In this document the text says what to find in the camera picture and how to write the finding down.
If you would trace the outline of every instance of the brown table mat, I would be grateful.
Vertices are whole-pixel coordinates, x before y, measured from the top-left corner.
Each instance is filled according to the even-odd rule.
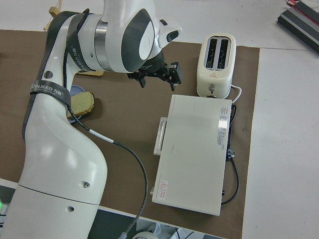
[[[23,169],[22,121],[29,88],[43,56],[45,38],[45,32],[0,30],[0,178],[14,182],[18,182]],[[93,112],[84,116],[82,122],[139,155],[148,173],[149,191],[155,183],[159,163],[159,156],[154,156],[153,150],[160,118],[167,117],[172,94],[196,96],[200,47],[200,44],[173,42],[163,50],[167,63],[178,61],[183,69],[183,83],[174,93],[168,83],[157,78],[147,78],[146,88],[142,89],[126,74],[110,72],[102,78],[76,76],[73,82],[96,97]],[[258,48],[237,47],[233,84],[243,89],[236,102],[231,146],[236,151],[235,163],[240,177],[237,197],[222,206],[221,215],[216,217],[156,204],[149,195],[143,217],[222,238],[241,238],[258,60]],[[237,91],[232,89],[229,98],[236,95]],[[89,137],[99,146],[108,165],[101,206],[136,214],[143,199],[144,180],[135,159],[115,145]],[[231,163],[226,163],[223,200],[232,195],[235,187]]]

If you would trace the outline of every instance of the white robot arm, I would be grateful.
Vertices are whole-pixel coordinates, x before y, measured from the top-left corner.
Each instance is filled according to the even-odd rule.
[[[180,34],[179,26],[156,18],[151,0],[105,0],[103,15],[62,12],[53,20],[23,124],[25,164],[1,239],[87,238],[107,166],[66,118],[73,77],[124,72],[143,87],[144,76],[158,75],[173,90],[181,71],[164,62],[161,49]]]

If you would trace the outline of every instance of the blue plate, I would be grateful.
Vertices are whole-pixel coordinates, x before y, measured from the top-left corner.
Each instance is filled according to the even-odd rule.
[[[82,87],[76,86],[76,85],[71,86],[71,91],[70,91],[71,96],[77,95],[78,93],[81,93],[81,92],[85,92],[85,90]],[[74,122],[75,122],[75,120],[69,119],[69,123],[74,123]]]

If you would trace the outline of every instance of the white cable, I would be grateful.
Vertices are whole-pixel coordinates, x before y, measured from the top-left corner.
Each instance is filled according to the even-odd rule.
[[[95,132],[95,131],[92,130],[92,129],[90,129],[89,132],[90,132],[91,134],[93,134],[93,135],[95,135],[95,136],[101,138],[102,140],[105,140],[105,141],[109,142],[109,143],[113,143],[113,142],[114,142],[114,140],[112,140],[112,139],[110,139],[110,138],[107,138],[107,137],[105,137],[105,136],[103,136],[103,135],[101,135],[101,134]]]
[[[235,103],[235,102],[239,99],[239,97],[240,97],[240,95],[241,95],[241,92],[242,92],[242,89],[241,89],[239,86],[234,86],[234,85],[231,85],[231,87],[234,87],[234,88],[236,88],[236,89],[239,89],[238,96],[233,100],[233,103]]]

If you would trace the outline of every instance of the bread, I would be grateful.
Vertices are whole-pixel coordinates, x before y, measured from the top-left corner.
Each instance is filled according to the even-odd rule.
[[[91,112],[93,107],[94,95],[91,92],[85,91],[71,96],[71,109],[77,117]],[[68,112],[67,118],[73,119],[70,112]]]

